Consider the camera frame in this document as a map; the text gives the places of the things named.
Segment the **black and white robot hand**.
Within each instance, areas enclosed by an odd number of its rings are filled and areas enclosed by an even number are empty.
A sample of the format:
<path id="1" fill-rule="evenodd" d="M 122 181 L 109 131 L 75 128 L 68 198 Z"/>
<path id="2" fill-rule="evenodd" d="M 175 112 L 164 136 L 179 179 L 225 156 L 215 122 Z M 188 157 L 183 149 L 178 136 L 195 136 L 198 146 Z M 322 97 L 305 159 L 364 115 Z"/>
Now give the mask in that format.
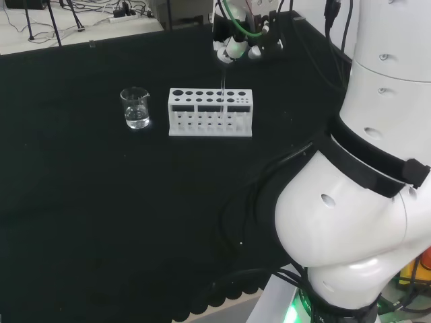
<path id="1" fill-rule="evenodd" d="M 279 21 L 281 1 L 214 1 L 213 51 L 227 66 L 278 55 L 286 47 Z"/>

